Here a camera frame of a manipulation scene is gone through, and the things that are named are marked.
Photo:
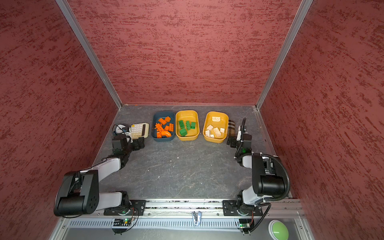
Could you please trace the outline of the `orange long lego beam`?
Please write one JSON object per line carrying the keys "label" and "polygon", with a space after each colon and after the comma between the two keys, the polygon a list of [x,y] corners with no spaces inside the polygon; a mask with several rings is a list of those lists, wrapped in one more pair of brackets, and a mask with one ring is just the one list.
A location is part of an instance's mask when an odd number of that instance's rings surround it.
{"label": "orange long lego beam", "polygon": [[160,123],[156,123],[156,124],[155,124],[155,129],[156,129],[157,132],[159,132],[159,133],[161,133],[162,131],[164,131],[163,125],[160,124]]}

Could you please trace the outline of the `cream 2x4 lego plate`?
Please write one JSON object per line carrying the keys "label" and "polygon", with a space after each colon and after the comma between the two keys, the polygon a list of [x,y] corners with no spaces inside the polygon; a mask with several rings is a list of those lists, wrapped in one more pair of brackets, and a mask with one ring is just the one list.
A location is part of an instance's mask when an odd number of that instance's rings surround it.
{"label": "cream 2x4 lego plate", "polygon": [[219,128],[213,128],[213,129],[212,129],[212,132],[213,132],[215,138],[221,138],[221,136],[222,136],[222,132],[220,131]]}

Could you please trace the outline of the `orange 2x4 lego brick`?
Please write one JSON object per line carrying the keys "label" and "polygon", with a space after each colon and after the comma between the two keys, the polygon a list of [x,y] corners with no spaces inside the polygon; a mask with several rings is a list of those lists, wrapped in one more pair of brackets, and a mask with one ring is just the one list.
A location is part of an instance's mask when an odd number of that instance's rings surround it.
{"label": "orange 2x4 lego brick", "polygon": [[166,120],[164,120],[163,118],[160,118],[159,120],[158,120],[158,122],[160,123],[160,124],[162,124],[162,125],[166,125],[168,122],[166,121]]}

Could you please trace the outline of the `small green lego brick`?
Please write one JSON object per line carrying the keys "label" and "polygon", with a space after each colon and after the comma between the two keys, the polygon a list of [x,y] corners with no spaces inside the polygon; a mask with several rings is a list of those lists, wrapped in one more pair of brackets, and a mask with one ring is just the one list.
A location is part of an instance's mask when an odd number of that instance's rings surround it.
{"label": "small green lego brick", "polygon": [[188,132],[187,132],[186,129],[181,129],[181,130],[180,130],[180,135],[181,135],[182,137],[185,137],[187,134],[188,134]]}

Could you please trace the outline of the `green 2x4 lego brick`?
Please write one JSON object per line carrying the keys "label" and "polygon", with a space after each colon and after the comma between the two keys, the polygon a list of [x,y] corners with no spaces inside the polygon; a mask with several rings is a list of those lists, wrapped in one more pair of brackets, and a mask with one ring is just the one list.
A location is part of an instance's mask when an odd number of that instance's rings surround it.
{"label": "green 2x4 lego brick", "polygon": [[179,123],[180,129],[184,129],[185,128],[185,124],[184,124],[183,120],[179,120],[178,123]]}

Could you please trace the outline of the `green long lego brick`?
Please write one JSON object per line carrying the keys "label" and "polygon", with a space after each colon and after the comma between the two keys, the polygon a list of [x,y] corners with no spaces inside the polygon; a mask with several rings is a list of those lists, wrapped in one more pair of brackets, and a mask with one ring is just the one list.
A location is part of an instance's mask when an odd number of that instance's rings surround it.
{"label": "green long lego brick", "polygon": [[186,121],[186,128],[187,128],[188,131],[191,129],[190,121]]}

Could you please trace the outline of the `orange curved lego piece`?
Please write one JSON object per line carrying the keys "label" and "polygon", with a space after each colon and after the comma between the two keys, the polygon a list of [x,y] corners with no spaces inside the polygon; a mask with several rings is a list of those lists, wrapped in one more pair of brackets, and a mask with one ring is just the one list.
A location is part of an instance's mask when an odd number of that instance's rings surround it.
{"label": "orange curved lego piece", "polygon": [[172,134],[169,131],[161,131],[162,138],[170,138]]}

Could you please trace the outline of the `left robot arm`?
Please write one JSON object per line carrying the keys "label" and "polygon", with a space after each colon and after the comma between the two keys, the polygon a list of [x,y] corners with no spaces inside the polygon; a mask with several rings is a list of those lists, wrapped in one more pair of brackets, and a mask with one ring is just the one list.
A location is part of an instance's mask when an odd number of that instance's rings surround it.
{"label": "left robot arm", "polygon": [[58,190],[54,214],[57,217],[76,218],[104,211],[105,216],[142,216],[145,200],[130,200],[126,191],[101,192],[99,182],[123,169],[133,151],[145,147],[145,138],[133,140],[119,134],[112,139],[113,154],[88,169],[68,172]]}

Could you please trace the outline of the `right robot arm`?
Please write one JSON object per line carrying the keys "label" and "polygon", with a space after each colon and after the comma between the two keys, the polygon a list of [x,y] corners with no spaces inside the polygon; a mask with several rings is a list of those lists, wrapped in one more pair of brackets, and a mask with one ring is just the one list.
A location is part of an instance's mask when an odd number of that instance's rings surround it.
{"label": "right robot arm", "polygon": [[291,181],[287,169],[277,156],[254,153],[251,149],[252,136],[242,134],[239,138],[230,136],[227,144],[236,149],[235,160],[252,170],[252,185],[239,192],[236,211],[247,216],[266,202],[276,202],[289,196]]}

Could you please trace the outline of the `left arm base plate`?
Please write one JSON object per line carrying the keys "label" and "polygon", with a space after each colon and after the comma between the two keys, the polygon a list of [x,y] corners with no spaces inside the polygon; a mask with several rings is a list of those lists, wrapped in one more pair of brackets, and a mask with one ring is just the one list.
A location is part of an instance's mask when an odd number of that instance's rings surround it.
{"label": "left arm base plate", "polygon": [[130,200],[129,206],[120,205],[118,207],[104,209],[104,216],[142,216],[146,207],[146,200]]}

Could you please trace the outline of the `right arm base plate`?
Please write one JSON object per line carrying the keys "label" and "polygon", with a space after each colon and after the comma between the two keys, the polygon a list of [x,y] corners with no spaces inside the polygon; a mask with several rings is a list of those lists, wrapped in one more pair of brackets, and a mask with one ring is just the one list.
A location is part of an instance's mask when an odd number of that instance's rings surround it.
{"label": "right arm base plate", "polygon": [[235,200],[223,200],[223,213],[226,217],[251,217],[257,216],[261,217],[263,211],[259,207],[253,205],[239,204]]}

